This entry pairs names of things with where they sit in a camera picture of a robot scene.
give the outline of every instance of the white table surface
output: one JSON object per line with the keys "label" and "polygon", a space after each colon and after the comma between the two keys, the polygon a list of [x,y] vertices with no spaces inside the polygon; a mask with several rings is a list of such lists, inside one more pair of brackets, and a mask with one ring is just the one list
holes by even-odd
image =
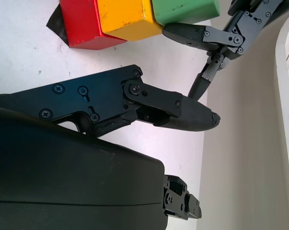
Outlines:
{"label": "white table surface", "polygon": [[[165,90],[188,91],[207,56],[163,35],[101,51],[70,49],[46,23],[58,0],[0,0],[0,93],[13,93],[136,64],[143,81]],[[206,95],[201,99],[206,104]],[[102,139],[161,160],[165,173],[181,177],[198,197],[204,133],[135,122]],[[169,230],[196,229],[196,220],[169,218]]]}

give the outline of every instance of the screw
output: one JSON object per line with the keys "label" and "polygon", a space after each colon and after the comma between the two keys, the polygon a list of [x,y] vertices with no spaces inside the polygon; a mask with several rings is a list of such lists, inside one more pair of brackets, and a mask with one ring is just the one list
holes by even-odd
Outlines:
{"label": "screw", "polygon": [[166,204],[169,204],[170,201],[171,201],[171,194],[168,193],[168,194],[166,195],[166,197],[165,197],[165,203],[166,203]]}
{"label": "screw", "polygon": [[91,114],[90,120],[94,123],[98,122],[100,120],[100,116],[98,114]]}
{"label": "screw", "polygon": [[40,111],[40,118],[44,120],[49,120],[52,118],[52,116],[53,116],[53,113],[49,109],[42,109]]}
{"label": "screw", "polygon": [[138,95],[138,94],[139,94],[140,87],[139,87],[138,85],[131,84],[130,87],[129,87],[129,90],[130,90],[130,92],[131,92],[133,95]]}
{"label": "screw", "polygon": [[177,108],[181,107],[181,101],[177,101],[177,102],[175,103],[175,105],[176,105]]}
{"label": "screw", "polygon": [[53,85],[53,92],[56,94],[62,94],[64,92],[64,87],[61,84]]}
{"label": "screw", "polygon": [[78,88],[78,93],[82,96],[87,95],[88,94],[88,89],[84,86],[81,86]]}
{"label": "screw", "polygon": [[135,70],[133,71],[133,74],[134,74],[134,77],[135,77],[135,78],[138,78],[138,77],[140,77],[140,76],[141,76],[141,73],[140,73],[140,71],[139,71],[139,70],[137,70],[137,69],[135,69]]}
{"label": "screw", "polygon": [[239,37],[235,37],[234,38],[234,43],[239,44],[241,42]]}

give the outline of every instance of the yellow wooden block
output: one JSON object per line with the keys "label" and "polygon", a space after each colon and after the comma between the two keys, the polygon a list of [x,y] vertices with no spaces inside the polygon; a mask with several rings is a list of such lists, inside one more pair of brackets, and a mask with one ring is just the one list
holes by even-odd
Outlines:
{"label": "yellow wooden block", "polygon": [[98,0],[102,31],[128,41],[162,33],[151,0]]}

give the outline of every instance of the red wooden block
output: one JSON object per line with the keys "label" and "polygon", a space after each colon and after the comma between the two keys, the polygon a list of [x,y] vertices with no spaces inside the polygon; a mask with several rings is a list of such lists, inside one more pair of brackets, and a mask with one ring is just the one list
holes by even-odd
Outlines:
{"label": "red wooden block", "polygon": [[125,43],[102,32],[97,0],[60,0],[71,48],[100,50]]}

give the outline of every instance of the green block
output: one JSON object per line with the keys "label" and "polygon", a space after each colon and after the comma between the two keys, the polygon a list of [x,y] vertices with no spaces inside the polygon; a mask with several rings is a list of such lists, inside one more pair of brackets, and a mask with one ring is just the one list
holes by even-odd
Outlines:
{"label": "green block", "polygon": [[218,0],[152,0],[156,21],[161,25],[198,23],[220,15]]}

